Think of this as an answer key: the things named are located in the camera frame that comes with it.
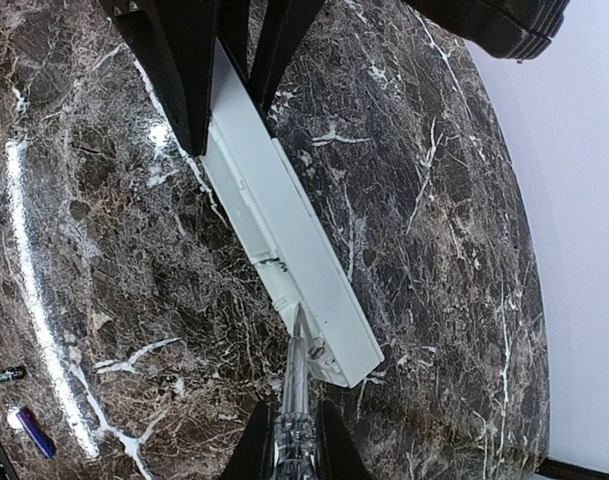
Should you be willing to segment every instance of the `green pen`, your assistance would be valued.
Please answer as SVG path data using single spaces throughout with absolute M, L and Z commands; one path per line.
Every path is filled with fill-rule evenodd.
M 23 367 L 7 368 L 0 372 L 0 383 L 10 382 L 12 380 L 19 380 L 24 377 L 26 371 Z

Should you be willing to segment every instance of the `white rectangular object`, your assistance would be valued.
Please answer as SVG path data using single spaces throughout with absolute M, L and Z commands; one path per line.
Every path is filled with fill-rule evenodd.
M 303 305 L 313 376 L 354 387 L 384 356 L 291 163 L 219 43 L 211 103 L 201 160 L 235 233 L 289 332 Z

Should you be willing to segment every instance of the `white background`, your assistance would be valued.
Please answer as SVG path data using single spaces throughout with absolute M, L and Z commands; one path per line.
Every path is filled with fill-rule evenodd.
M 539 264 L 550 456 L 609 472 L 609 0 L 571 0 L 549 49 L 471 53 L 511 152 Z

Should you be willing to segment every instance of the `marble surface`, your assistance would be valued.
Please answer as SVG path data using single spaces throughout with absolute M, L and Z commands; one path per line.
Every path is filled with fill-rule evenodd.
M 527 478 L 548 443 L 537 268 L 463 44 L 401 3 L 330 1 L 270 122 L 386 355 L 312 397 L 377 479 Z M 165 128 L 96 2 L 0 0 L 0 368 L 29 371 L 0 386 L 0 431 L 22 479 L 216 478 L 279 395 L 285 329 Z

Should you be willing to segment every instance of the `dark stone countertop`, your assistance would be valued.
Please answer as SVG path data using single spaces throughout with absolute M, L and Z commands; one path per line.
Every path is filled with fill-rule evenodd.
M 271 121 L 386 355 L 313 398 L 378 479 L 527 478 L 548 444 L 537 268 L 463 44 L 399 2 L 329 2 Z M 0 368 L 29 371 L 0 428 L 22 479 L 215 478 L 279 393 L 285 329 L 163 123 L 99 5 L 0 0 Z M 54 461 L 9 422 L 23 404 Z

